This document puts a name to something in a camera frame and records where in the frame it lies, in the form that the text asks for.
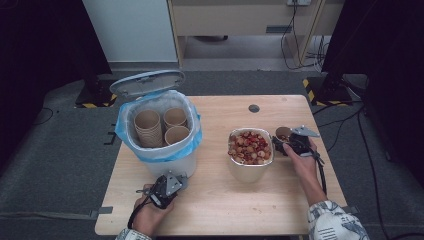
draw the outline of yellow black tape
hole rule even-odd
[[[116,94],[112,94],[112,96],[110,97],[110,100],[108,102],[103,102],[103,103],[87,102],[87,103],[78,104],[78,105],[76,105],[76,107],[77,108],[112,107],[113,104],[115,103],[117,97],[118,96]]]
[[[312,106],[330,106],[330,105],[336,105],[336,106],[348,106],[347,103],[344,103],[342,101],[318,101],[315,99],[315,94],[309,84],[308,79],[303,79],[303,86],[306,89],[306,93],[308,94],[309,101],[311,102]]]

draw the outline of white wall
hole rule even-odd
[[[177,62],[166,0],[83,0],[109,62]]]

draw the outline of blue plastic bag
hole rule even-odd
[[[190,129],[188,137],[162,148],[141,147],[134,127],[136,115],[143,110],[152,109],[163,118],[166,110],[174,107],[184,109],[187,115],[187,127]],[[142,162],[147,163],[169,162],[184,158],[194,152],[202,141],[200,115],[197,113],[196,107],[184,94],[175,90],[151,93],[133,102],[123,104],[119,110],[115,132]]]

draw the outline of person's hand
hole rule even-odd
[[[143,189],[152,187],[152,184],[144,185]],[[134,204],[134,208],[140,205],[147,196],[143,196]],[[154,204],[149,203],[144,205],[144,207],[138,212],[133,221],[133,229],[137,232],[143,233],[149,237],[153,236],[154,232],[165,218],[165,216],[174,209],[174,201],[172,201],[166,209],[160,209]]]
[[[310,138],[309,142],[311,143],[312,150],[316,151],[317,146]],[[328,200],[318,181],[315,159],[312,156],[301,157],[297,155],[294,150],[285,143],[283,147],[284,151],[293,162],[294,169],[299,176],[300,184],[305,192],[309,206]]]

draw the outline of patterned sleeve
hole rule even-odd
[[[370,239],[359,219],[347,214],[333,201],[312,205],[308,212],[308,222],[311,240]]]
[[[119,235],[115,238],[115,240],[152,240],[152,239],[135,230],[125,228],[119,233]]]

